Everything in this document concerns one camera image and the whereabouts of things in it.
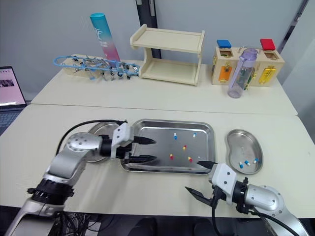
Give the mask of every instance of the shelf board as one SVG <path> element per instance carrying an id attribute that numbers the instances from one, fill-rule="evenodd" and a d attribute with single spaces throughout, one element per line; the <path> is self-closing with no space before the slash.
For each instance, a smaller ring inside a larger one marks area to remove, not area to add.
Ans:
<path id="1" fill-rule="evenodd" d="M 203 35 L 204 32 L 145 28 L 132 46 L 200 54 Z"/>
<path id="2" fill-rule="evenodd" d="M 197 64 L 173 60 L 152 59 L 148 68 L 142 71 L 142 77 L 196 85 Z"/>

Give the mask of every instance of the stainless steel tray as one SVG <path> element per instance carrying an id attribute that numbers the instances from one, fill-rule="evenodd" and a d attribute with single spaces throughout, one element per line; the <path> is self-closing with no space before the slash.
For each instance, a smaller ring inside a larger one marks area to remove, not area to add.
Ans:
<path id="1" fill-rule="evenodd" d="M 113 122 L 101 122 L 98 123 L 97 125 L 93 126 L 92 129 L 89 130 L 89 133 L 91 134 L 96 134 L 96 135 L 102 135 L 102 134 L 107 134 L 110 139 L 113 138 L 113 133 L 114 130 L 118 127 L 119 125 Z M 110 158 L 110 156 L 100 156 L 100 155 L 95 155 L 93 157 L 90 157 L 88 159 L 89 163 L 96 163 L 100 161 L 106 161 Z"/>
<path id="2" fill-rule="evenodd" d="M 214 133 L 210 125 L 201 122 L 142 119 L 133 127 L 135 136 L 144 136 L 157 142 L 153 145 L 135 144 L 133 155 L 148 154 L 157 156 L 157 159 L 146 163 L 128 164 L 122 160 L 124 169 L 189 174 L 210 172 L 209 169 L 196 163 L 197 161 L 215 161 Z"/>
<path id="3" fill-rule="evenodd" d="M 253 175 L 260 171 L 263 164 L 263 154 L 259 142 L 255 136 L 242 129 L 234 129 L 227 135 L 229 146 L 229 162 L 233 169 Z M 242 162 L 243 168 L 240 168 L 239 162 Z"/>

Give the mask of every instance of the red lid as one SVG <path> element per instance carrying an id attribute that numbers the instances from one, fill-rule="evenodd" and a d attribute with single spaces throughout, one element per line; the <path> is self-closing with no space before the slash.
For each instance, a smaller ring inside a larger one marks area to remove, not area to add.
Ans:
<path id="1" fill-rule="evenodd" d="M 262 46 L 262 49 L 265 51 L 265 50 L 275 50 L 276 47 L 274 45 L 274 42 L 272 41 L 271 38 L 262 38 L 260 40 L 260 43 L 261 43 L 261 46 Z"/>

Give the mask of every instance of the pink and blue tube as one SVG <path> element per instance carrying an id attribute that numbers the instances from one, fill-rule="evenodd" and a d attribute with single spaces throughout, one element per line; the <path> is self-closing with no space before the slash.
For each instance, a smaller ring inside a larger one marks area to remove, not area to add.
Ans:
<path id="1" fill-rule="evenodd" d="M 93 13 L 90 16 L 90 19 L 106 59 L 120 61 L 105 14 Z"/>

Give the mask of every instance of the table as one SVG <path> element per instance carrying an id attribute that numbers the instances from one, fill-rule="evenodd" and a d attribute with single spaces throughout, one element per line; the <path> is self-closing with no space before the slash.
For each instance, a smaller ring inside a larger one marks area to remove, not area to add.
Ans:
<path id="1" fill-rule="evenodd" d="M 142 118 L 201 121 L 215 133 L 216 157 L 227 157 L 225 138 L 235 128 L 245 129 L 258 139 L 264 165 L 249 176 L 255 185 L 270 185 L 285 199 L 288 209 L 299 218 L 315 215 L 315 147 L 296 116 L 269 116 L 203 112 L 159 111 L 145 109 L 100 108 L 83 106 L 29 105 L 0 136 L 0 205 L 20 207 L 26 189 L 36 187 L 54 157 L 57 144 L 70 127 L 91 119 Z M 91 126 L 75 132 L 88 131 Z M 238 174 L 239 180 L 244 175 Z M 118 160 L 88 164 L 75 194 L 66 202 L 67 211 L 210 216 L 210 208 L 194 199 L 184 188 L 212 193 L 207 176 L 136 173 L 122 169 Z M 235 207 L 220 202 L 218 217 L 249 217 Z"/>
<path id="2" fill-rule="evenodd" d="M 202 64 L 198 86 L 132 77 L 130 81 L 89 80 L 61 70 L 32 104 L 137 108 L 151 110 L 297 115 L 278 80 L 271 87 L 250 87 L 239 99 L 227 86 L 214 86 L 211 67 Z"/>

